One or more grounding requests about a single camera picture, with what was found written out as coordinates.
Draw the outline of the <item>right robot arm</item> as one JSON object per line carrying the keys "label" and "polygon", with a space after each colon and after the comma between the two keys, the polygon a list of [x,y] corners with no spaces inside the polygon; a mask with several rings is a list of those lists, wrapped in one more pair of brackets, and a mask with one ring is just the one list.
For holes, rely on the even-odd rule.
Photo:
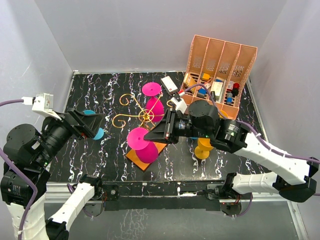
{"label": "right robot arm", "polygon": [[229,173],[223,185],[209,191],[218,199],[269,193],[303,203],[316,194],[317,182],[312,177],[319,170],[318,160],[293,156],[274,147],[251,125],[221,118],[217,107],[205,100],[190,104],[187,114],[166,110],[163,119],[144,136],[144,140],[176,144],[180,137],[208,139],[215,149],[250,159],[269,170],[253,175]]}

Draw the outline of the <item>magenta wine glass front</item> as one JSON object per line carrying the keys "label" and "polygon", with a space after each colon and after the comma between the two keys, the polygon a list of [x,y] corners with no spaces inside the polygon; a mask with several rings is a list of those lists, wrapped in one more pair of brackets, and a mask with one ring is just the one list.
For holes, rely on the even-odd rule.
{"label": "magenta wine glass front", "polygon": [[136,127],[131,130],[127,136],[127,143],[130,148],[133,150],[142,150],[144,149],[150,142],[144,140],[145,134],[148,133],[148,130],[142,127]]}

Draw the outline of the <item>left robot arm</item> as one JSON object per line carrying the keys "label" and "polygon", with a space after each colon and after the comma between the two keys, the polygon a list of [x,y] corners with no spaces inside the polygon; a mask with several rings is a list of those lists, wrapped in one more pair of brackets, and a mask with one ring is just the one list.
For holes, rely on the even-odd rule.
{"label": "left robot arm", "polygon": [[102,180],[85,174],[70,197],[51,217],[45,217],[45,199],[50,173],[48,165],[72,138],[94,139],[104,116],[70,108],[48,116],[42,129],[24,123],[14,127],[0,151],[4,173],[0,192],[18,240],[66,240],[78,214],[90,200],[103,195]]}

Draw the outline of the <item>yellow wine glass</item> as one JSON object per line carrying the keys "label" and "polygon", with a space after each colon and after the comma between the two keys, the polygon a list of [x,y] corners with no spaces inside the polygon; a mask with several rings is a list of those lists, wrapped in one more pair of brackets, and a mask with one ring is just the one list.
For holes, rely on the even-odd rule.
{"label": "yellow wine glass", "polygon": [[209,157],[210,151],[213,150],[213,148],[209,138],[198,138],[194,154],[198,159],[204,160]]}
{"label": "yellow wine glass", "polygon": [[228,114],[223,110],[218,110],[218,115],[221,119],[228,119],[229,118]]}

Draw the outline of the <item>magenta wine glass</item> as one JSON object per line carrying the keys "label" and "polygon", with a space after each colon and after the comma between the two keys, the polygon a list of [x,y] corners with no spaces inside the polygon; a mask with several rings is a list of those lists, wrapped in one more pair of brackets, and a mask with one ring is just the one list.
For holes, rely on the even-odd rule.
{"label": "magenta wine glass", "polygon": [[148,133],[148,130],[142,127],[136,127],[131,130],[127,136],[127,143],[130,148],[133,150],[142,150],[144,149],[150,142],[144,140],[145,134]]}
{"label": "magenta wine glass", "polygon": [[142,87],[142,93],[149,97],[146,103],[147,111],[150,111],[150,115],[154,116],[151,120],[153,123],[158,123],[164,116],[164,106],[158,97],[161,97],[162,88],[156,82],[146,83]]}

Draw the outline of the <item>yellow wine glass back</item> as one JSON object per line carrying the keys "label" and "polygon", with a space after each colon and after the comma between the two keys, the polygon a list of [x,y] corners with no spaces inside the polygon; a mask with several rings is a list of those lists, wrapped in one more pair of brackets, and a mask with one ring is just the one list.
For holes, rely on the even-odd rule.
{"label": "yellow wine glass back", "polygon": [[209,138],[198,138],[194,154],[198,159],[204,160],[209,157],[210,151],[213,150],[213,148]]}

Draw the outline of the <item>light blue wine glass back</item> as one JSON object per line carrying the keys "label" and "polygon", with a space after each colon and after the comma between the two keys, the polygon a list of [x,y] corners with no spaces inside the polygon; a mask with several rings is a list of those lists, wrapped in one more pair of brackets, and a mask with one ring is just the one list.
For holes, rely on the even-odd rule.
{"label": "light blue wine glass back", "polygon": [[[94,115],[95,114],[95,112],[93,110],[89,110],[89,109],[84,110],[83,113],[85,115]],[[104,130],[100,127],[97,131],[97,134],[92,139],[97,141],[97,140],[100,140],[103,136],[104,136]]]}

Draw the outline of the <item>yellow wine glass front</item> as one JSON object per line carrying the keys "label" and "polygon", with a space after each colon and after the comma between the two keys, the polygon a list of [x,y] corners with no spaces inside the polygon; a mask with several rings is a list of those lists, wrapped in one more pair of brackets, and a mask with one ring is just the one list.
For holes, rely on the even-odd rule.
{"label": "yellow wine glass front", "polygon": [[218,115],[221,119],[228,119],[229,118],[228,114],[223,110],[218,110]]}

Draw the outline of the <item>magenta wine glass back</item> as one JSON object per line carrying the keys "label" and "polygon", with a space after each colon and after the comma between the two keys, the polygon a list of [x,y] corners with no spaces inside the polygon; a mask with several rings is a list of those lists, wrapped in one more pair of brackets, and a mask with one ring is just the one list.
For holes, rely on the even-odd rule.
{"label": "magenta wine glass back", "polygon": [[146,103],[147,111],[150,111],[150,115],[154,116],[151,120],[153,123],[158,123],[164,116],[164,106],[158,97],[161,97],[162,88],[156,82],[146,83],[142,87],[142,93],[149,97]]}

